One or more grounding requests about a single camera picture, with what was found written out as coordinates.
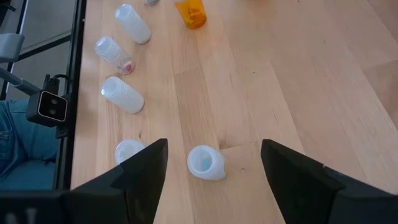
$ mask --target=wood grain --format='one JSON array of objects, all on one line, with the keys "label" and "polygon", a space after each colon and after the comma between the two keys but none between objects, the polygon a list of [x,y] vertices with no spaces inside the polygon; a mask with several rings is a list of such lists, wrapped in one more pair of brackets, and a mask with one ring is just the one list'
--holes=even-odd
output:
[{"label": "wood grain", "polygon": [[[152,30],[135,44],[114,19],[134,6]],[[72,187],[114,166],[123,139],[169,140],[156,223],[283,223],[262,168],[262,139],[398,193],[394,0],[203,0],[185,28],[171,1],[88,0]],[[121,77],[145,98],[128,114],[100,97],[114,68],[94,53],[108,35],[136,60]],[[190,175],[190,150],[226,158],[227,178]]]}]

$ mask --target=translucent plastic bottle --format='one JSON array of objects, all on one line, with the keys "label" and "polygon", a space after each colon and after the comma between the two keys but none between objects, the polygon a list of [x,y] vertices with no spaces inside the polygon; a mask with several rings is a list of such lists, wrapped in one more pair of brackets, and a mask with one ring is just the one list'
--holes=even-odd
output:
[{"label": "translucent plastic bottle", "polygon": [[114,13],[114,16],[123,25],[124,29],[130,33],[135,42],[138,44],[148,42],[152,33],[131,5],[121,5]]},{"label": "translucent plastic bottle", "polygon": [[201,0],[173,0],[173,2],[189,29],[199,28],[206,22],[207,16]]},{"label": "translucent plastic bottle", "polygon": [[130,55],[110,37],[102,37],[95,43],[95,52],[105,61],[114,65],[121,75],[127,75],[134,70],[136,64]]},{"label": "translucent plastic bottle", "polygon": [[144,97],[118,77],[106,79],[101,87],[101,94],[110,102],[132,114],[140,112],[144,107]]},{"label": "translucent plastic bottle", "polygon": [[195,176],[205,180],[221,180],[225,177],[223,155],[209,147],[194,147],[188,155],[188,169]]},{"label": "translucent plastic bottle", "polygon": [[156,4],[158,1],[159,0],[144,0],[144,3],[148,5],[153,5]]},{"label": "translucent plastic bottle", "polygon": [[114,160],[117,165],[124,162],[128,158],[132,157],[133,155],[137,154],[141,150],[145,148],[145,145],[136,140],[123,140],[121,141],[116,150],[114,152]]}]

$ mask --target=blue jeans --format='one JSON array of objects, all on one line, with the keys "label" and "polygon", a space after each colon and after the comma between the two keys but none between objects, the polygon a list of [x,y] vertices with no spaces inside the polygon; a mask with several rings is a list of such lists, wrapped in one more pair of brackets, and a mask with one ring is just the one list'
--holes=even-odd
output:
[{"label": "blue jeans", "polygon": [[55,128],[26,120],[27,100],[0,101],[0,189],[51,189]]}]

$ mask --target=orange pill bottle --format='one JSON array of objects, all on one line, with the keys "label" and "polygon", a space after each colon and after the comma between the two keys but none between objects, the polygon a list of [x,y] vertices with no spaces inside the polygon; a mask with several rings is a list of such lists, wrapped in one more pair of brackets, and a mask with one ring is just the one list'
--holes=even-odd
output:
[{"label": "orange pill bottle", "polygon": [[185,25],[189,29],[201,27],[207,20],[201,0],[173,0]]}]

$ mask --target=camera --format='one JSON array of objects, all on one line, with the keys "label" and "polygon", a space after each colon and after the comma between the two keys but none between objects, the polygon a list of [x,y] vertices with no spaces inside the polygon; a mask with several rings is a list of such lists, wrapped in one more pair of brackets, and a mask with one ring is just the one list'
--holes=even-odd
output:
[{"label": "camera", "polygon": [[26,110],[28,121],[47,127],[63,124],[67,119],[68,100],[41,90],[30,96]]}]

